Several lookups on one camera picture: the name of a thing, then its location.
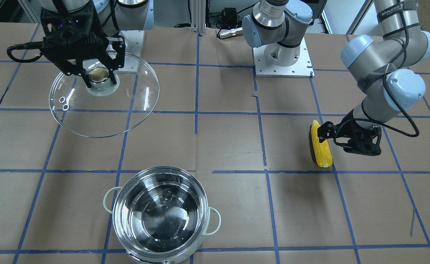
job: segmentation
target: table surface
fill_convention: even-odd
[[[132,263],[101,201],[159,165],[190,171],[222,215],[185,264],[430,263],[430,58],[410,67],[427,85],[409,110],[421,135],[384,129],[378,157],[332,145],[324,169],[311,159],[309,126],[339,122],[364,97],[339,56],[354,36],[307,34],[314,78],[270,78],[256,77],[243,37],[154,28],[142,58],[159,101],[107,139],[57,125],[53,64],[7,57],[42,36],[36,24],[0,23],[0,264]],[[389,123],[412,131],[403,117]]]

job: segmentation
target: white mounting plate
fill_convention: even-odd
[[[135,55],[137,57],[142,56],[143,48],[143,37],[145,31],[143,30],[123,30],[121,34],[125,37],[125,52]]]
[[[124,35],[125,38],[125,52],[130,53],[131,55],[135,55],[137,57],[141,57],[145,31],[123,30],[121,31],[121,34]],[[130,67],[125,64],[124,67],[119,68],[119,72],[134,73],[136,72],[136,67],[135,65],[133,65],[133,67]]]
[[[254,63],[256,65],[256,76],[259,77],[292,77],[292,78],[309,78],[314,76],[314,70],[309,58],[308,49],[305,39],[300,44],[300,56],[297,62],[292,66],[279,66],[269,63],[264,57],[266,46],[253,48]]]

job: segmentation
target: light blue joint cap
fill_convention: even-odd
[[[390,92],[404,110],[408,110],[425,94],[425,82],[422,77],[408,69],[399,69],[386,78]],[[383,93],[388,105],[396,111],[399,108],[383,87]]]
[[[245,15],[245,17],[243,17],[242,26],[243,35],[245,36],[247,45],[250,45],[251,47],[260,47],[259,32],[257,31],[256,24],[254,24],[250,15]]]
[[[373,40],[368,35],[360,35],[347,43],[340,53],[340,58],[347,69],[372,42]]]
[[[428,57],[430,57],[430,33],[427,31],[422,31],[422,33],[424,33],[427,36],[427,39],[429,41],[429,44],[427,45],[427,50],[425,51],[425,54],[423,55],[423,57],[419,60],[419,62],[427,59]]]
[[[96,8],[96,12],[101,13],[109,4],[109,0],[93,0],[94,8]]]
[[[303,24],[310,24],[313,18],[311,7],[300,0],[290,0],[285,6],[285,13]]]
[[[153,28],[155,19],[153,13],[153,0],[149,0],[148,2],[148,13],[146,13],[145,24],[143,25],[142,30],[149,30]]]

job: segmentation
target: stainless steel pot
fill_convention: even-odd
[[[111,211],[106,200],[118,189]],[[110,189],[103,206],[113,215],[114,230],[128,255],[142,264],[184,261],[222,223],[220,213],[208,206],[200,182],[177,167],[141,171],[123,187]],[[218,215],[218,227],[207,233],[211,211]]]

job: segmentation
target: pot rim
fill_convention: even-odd
[[[148,179],[149,177],[162,173],[183,177],[190,184],[196,187],[196,191],[199,196],[198,198],[200,199],[200,213],[198,214],[197,228],[195,229],[193,235],[190,236],[190,238],[187,239],[184,244],[166,252],[151,252],[144,250],[131,242],[131,238],[128,237],[126,232],[124,232],[121,220],[121,210],[125,204],[124,202],[127,199],[129,192],[133,189],[133,187],[135,187],[136,184]],[[116,197],[112,215],[114,231],[116,232],[119,242],[123,245],[128,254],[131,254],[142,261],[148,261],[150,263],[162,263],[169,259],[181,256],[182,254],[186,254],[188,250],[192,249],[193,244],[197,244],[198,241],[203,238],[203,234],[208,227],[208,214],[209,209],[207,195],[205,194],[205,190],[195,176],[190,174],[190,172],[187,172],[185,169],[181,169],[179,167],[157,166],[142,170],[141,172],[134,175],[128,182],[126,182],[126,184],[124,184],[122,190],[120,190]]]

